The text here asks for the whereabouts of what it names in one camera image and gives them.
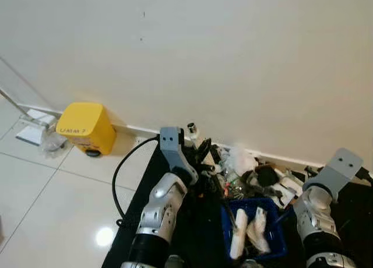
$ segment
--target black tablecloth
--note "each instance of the black tablecloth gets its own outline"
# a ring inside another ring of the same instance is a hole
[[[154,151],[139,187],[126,212],[123,227],[119,227],[103,268],[119,268],[129,253],[139,224],[141,211],[149,200],[149,193],[165,172],[168,164],[159,146]],[[227,267],[228,262],[221,233],[218,197],[208,191],[199,198],[196,193],[206,186],[201,177],[195,188],[185,197],[177,215],[170,254],[180,255],[191,268]],[[373,191],[366,186],[348,184],[340,193],[340,203],[332,205],[341,239],[348,252],[362,267],[372,267],[372,201]],[[267,267],[305,267],[301,240],[294,217],[283,223],[288,254],[280,259],[262,262]]]

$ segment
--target white plastic item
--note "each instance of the white plastic item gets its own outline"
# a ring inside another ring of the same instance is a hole
[[[260,251],[260,253],[270,252],[268,242],[264,238],[266,222],[267,212],[258,207],[256,208],[255,218],[249,223],[246,230],[250,242]]]
[[[46,158],[56,158],[64,152],[67,145],[67,138],[56,132],[49,131],[43,133],[43,140],[39,146],[39,151]]]
[[[225,168],[233,169],[237,175],[254,170],[258,166],[255,157],[242,147],[233,147],[229,151],[229,157],[225,162]]]
[[[288,190],[287,188],[283,187],[279,183],[272,185],[272,188],[276,191],[280,191],[282,193],[281,202],[279,202],[279,198],[277,196],[271,196],[271,199],[274,203],[280,208],[285,209],[286,206],[291,202],[291,200],[295,197],[295,193]]]
[[[302,187],[289,177],[282,178],[280,184],[285,186],[287,189],[292,189],[298,197],[303,193]]]
[[[31,118],[36,119],[42,123],[46,123],[49,126],[52,126],[57,121],[56,117],[54,117],[53,115],[36,111],[34,109],[28,110],[27,114]],[[27,124],[27,126],[16,135],[16,138],[26,143],[30,143],[35,146],[40,146],[43,141],[43,134],[46,129],[45,126],[37,125],[23,118],[20,118],[19,121],[23,122],[24,124]]]
[[[247,215],[243,209],[237,210],[235,223],[237,225],[237,230],[233,232],[231,251],[229,253],[232,259],[238,259],[244,252]]]

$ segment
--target white baseboard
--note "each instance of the white baseboard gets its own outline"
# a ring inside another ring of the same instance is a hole
[[[57,118],[59,118],[62,115],[62,112],[51,111],[51,110],[46,109],[46,108],[38,108],[38,107],[28,106],[28,105],[24,105],[24,104],[19,104],[19,105],[23,109],[39,110],[39,111],[45,112],[47,114],[54,115]],[[140,136],[140,137],[145,137],[145,138],[155,137],[157,134],[159,134],[159,131],[157,131],[157,130],[144,128],[144,127],[140,127],[140,126],[135,126],[135,125],[125,125],[125,126],[118,125],[118,124],[112,124],[112,125],[117,132],[129,133],[129,134],[133,134],[133,135]],[[231,146],[228,146],[226,144],[221,144],[221,143],[214,143],[214,144],[217,144],[218,146],[221,146],[221,147],[226,147],[228,149],[232,148]],[[301,171],[301,170],[304,170],[304,168],[306,166],[310,166],[310,167],[313,167],[313,168],[319,168],[319,167],[324,166],[324,164],[322,164],[322,163],[305,161],[305,160],[300,160],[300,159],[297,159],[297,158],[290,158],[290,157],[285,157],[285,156],[278,156],[278,155],[275,155],[275,154],[263,153],[263,152],[257,151],[257,150],[250,150],[250,149],[246,149],[246,150],[249,153],[253,154],[255,157],[262,158],[266,161],[270,161],[270,162],[275,163],[277,165],[286,166],[287,168],[290,168],[292,170]],[[367,181],[363,181],[363,180],[360,180],[358,178],[354,178],[353,182],[356,182],[358,184],[363,184],[363,185],[369,185],[369,183]]]

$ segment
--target blue plastic crate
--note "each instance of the blue plastic crate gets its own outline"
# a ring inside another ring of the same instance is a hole
[[[231,208],[233,215],[235,216],[238,209],[245,210],[248,216],[248,222],[250,222],[256,213],[256,208],[261,207],[267,211],[267,223],[265,229],[265,237],[268,241],[271,253],[265,255],[259,255],[253,259],[264,260],[271,258],[280,258],[287,253],[286,243],[284,235],[282,232],[281,224],[278,224],[271,231],[269,231],[270,225],[277,220],[277,207],[275,203],[270,198],[249,198],[244,200],[233,200],[229,202],[229,207]],[[224,244],[226,246],[227,256],[229,257],[229,252],[231,249],[232,241],[232,226],[228,214],[221,208],[221,226],[223,227]]]

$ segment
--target floor tile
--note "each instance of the floor tile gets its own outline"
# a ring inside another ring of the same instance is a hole
[[[1,251],[55,169],[4,154],[0,154],[0,166],[0,215],[5,237]]]
[[[118,163],[133,147],[144,140],[145,138],[117,133],[112,153],[97,158],[88,157],[74,147],[59,169],[111,182]],[[136,190],[156,146],[156,141],[146,143],[131,155],[118,173],[117,185]]]
[[[126,210],[134,192],[117,191]],[[57,171],[0,254],[0,267],[101,267],[118,218],[110,184]]]
[[[17,122],[12,127],[12,129],[3,137],[3,139],[0,140],[0,152],[57,168],[66,156],[66,153],[70,151],[72,145],[68,143],[65,150],[56,158],[46,157],[41,153],[41,151],[39,151],[37,146],[16,139],[16,134],[24,127],[26,127],[26,125],[21,122]]]
[[[16,123],[20,112],[13,107],[4,97],[0,96],[0,139]]]

